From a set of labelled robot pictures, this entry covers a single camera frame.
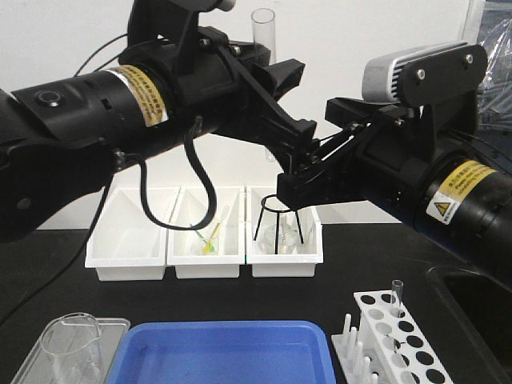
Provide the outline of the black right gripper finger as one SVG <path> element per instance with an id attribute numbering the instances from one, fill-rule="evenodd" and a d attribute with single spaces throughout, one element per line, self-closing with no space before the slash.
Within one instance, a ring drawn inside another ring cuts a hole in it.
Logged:
<path id="1" fill-rule="evenodd" d="M 277 178 L 278 199 L 292 210 L 331 204 L 327 167 L 324 161 L 303 162 L 280 173 Z"/>
<path id="2" fill-rule="evenodd" d="M 343 128 L 351 123 L 369 122 L 387 103 L 366 102 L 352 98 L 332 98 L 326 102 L 325 120 Z"/>

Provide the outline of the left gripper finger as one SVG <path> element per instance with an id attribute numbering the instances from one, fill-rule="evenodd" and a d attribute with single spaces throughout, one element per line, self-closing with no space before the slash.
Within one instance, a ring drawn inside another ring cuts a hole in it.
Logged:
<path id="1" fill-rule="evenodd" d="M 300 84 L 305 66 L 292 58 L 268 66 L 254 65 L 252 75 L 274 100 L 279 100 Z"/>
<path id="2" fill-rule="evenodd" d="M 239 139 L 267 148 L 287 172 L 300 164 L 314 146 L 317 123 L 292 118 L 278 104 L 279 100 L 274 100 L 258 83 L 252 69 L 240 72 L 246 101 L 239 123 Z"/>

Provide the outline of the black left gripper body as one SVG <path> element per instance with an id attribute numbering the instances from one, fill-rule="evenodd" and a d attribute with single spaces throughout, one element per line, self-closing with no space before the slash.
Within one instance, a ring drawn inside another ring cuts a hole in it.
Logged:
<path id="1" fill-rule="evenodd" d="M 176 140 L 197 116 L 203 129 L 239 140 L 273 138 L 276 103 L 258 81 L 270 52 L 231 42 L 199 16 L 232 1 L 136 1 L 127 26 L 126 62 L 152 81 L 155 106 L 138 117 L 132 139 Z"/>

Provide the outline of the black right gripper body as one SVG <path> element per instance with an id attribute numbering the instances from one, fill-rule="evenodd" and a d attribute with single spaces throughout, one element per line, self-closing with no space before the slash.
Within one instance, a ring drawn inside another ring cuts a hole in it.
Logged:
<path id="1" fill-rule="evenodd" d="M 387 103 L 369 122 L 340 128 L 312 156 L 327 163 L 332 203 L 367 200 L 381 208 L 419 208 L 440 167 L 440 104 Z"/>

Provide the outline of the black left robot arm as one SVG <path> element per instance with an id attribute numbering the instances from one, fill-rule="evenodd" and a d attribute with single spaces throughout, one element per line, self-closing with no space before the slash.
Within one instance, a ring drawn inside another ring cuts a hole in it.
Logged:
<path id="1" fill-rule="evenodd" d="M 279 99 L 301 80 L 294 59 L 232 42 L 201 27 L 202 13 L 231 1 L 136 1 L 118 65 L 1 95 L 1 240 L 36 230 L 76 199 L 107 191 L 128 167 L 184 146 L 208 197 L 213 184 L 194 139 L 212 133 L 266 147 L 284 172 L 302 170 L 318 147 L 316 124 L 295 120 Z"/>

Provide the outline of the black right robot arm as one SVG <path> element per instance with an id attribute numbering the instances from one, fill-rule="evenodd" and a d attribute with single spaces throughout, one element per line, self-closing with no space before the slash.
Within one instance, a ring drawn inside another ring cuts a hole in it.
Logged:
<path id="1" fill-rule="evenodd" d="M 435 106 L 333 98 L 340 129 L 329 153 L 309 152 L 294 208 L 368 201 L 504 287 L 511 285 L 511 178 L 472 142 L 476 100 Z"/>

